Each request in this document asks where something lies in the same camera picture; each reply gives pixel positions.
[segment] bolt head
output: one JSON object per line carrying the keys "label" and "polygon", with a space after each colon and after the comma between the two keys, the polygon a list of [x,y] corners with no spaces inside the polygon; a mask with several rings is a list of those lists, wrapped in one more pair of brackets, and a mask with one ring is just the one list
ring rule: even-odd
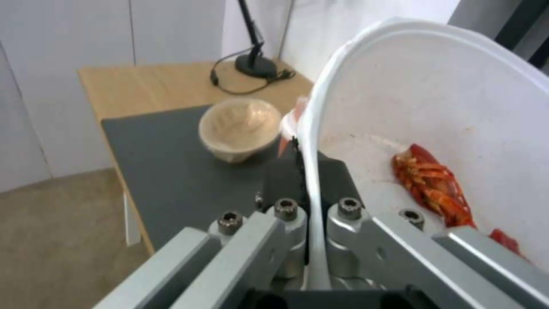
{"label": "bolt head", "polygon": [[263,195],[261,194],[261,192],[257,192],[255,194],[255,207],[257,209],[263,208]]}
{"label": "bolt head", "polygon": [[283,221],[292,221],[298,216],[298,203],[291,198],[281,198],[274,203],[274,215]]}
{"label": "bolt head", "polygon": [[227,211],[217,219],[219,232],[224,235],[234,235],[242,226],[242,215],[236,211]]}
{"label": "bolt head", "polygon": [[425,218],[421,212],[416,211],[415,209],[403,209],[399,212],[399,215],[414,225],[419,230],[423,230],[423,225],[425,224]]}
{"label": "bolt head", "polygon": [[338,203],[338,215],[347,220],[358,220],[362,216],[362,203],[356,198],[343,197]]}

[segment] beige bowl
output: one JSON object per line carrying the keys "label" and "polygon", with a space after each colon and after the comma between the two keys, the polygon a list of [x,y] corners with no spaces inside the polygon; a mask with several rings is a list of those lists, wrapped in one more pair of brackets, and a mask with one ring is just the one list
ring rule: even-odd
{"label": "beige bowl", "polygon": [[274,142],[280,120],[280,112],[265,101],[233,98],[204,113],[198,134],[216,158],[238,163]]}

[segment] crawfish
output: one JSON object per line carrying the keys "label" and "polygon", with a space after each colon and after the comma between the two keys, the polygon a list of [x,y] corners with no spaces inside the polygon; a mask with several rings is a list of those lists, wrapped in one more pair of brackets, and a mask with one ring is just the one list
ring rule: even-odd
{"label": "crawfish", "polygon": [[441,165],[426,149],[412,144],[408,150],[393,157],[392,165],[396,177],[414,200],[440,215],[447,227],[477,227],[452,171]]}

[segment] black table mat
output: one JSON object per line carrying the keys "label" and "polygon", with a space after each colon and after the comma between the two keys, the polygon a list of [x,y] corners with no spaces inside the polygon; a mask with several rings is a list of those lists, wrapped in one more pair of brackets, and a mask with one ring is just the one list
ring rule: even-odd
{"label": "black table mat", "polygon": [[223,211],[250,215],[277,145],[240,164],[213,157],[198,137],[208,106],[106,119],[102,126],[155,250],[184,227],[207,230]]}

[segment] black cable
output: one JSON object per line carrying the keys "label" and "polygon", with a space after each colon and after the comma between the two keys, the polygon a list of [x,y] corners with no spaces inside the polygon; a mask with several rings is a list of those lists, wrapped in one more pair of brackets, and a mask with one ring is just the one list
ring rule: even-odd
{"label": "black cable", "polygon": [[249,94],[252,94],[254,92],[258,92],[264,88],[266,88],[268,85],[276,82],[276,81],[280,81],[280,80],[285,80],[285,79],[290,79],[292,77],[295,76],[295,71],[289,71],[289,70],[282,70],[280,72],[277,73],[276,77],[274,78],[268,78],[268,79],[265,79],[265,84],[262,85],[262,86],[259,86],[257,88],[254,88],[254,89],[251,89],[251,90],[247,90],[247,91],[232,91],[232,90],[229,90],[229,89],[226,89],[224,88],[223,86],[221,86],[219,84],[219,77],[217,76],[217,72],[215,72],[215,68],[218,64],[220,64],[221,62],[227,60],[228,58],[231,58],[231,57],[234,57],[234,56],[238,56],[240,54],[243,54],[245,52],[248,52],[250,51],[252,48],[254,48],[253,46],[250,47],[250,48],[246,48],[246,49],[243,49],[239,52],[236,52],[236,53],[232,53],[228,56],[225,56],[221,59],[219,59],[218,61],[216,61],[214,63],[214,66],[211,68],[211,71],[210,71],[210,81],[212,83],[212,85],[218,87],[219,89],[221,89],[221,91],[225,92],[225,93],[228,93],[230,95],[235,95],[235,96],[239,96],[239,95],[249,95]]}

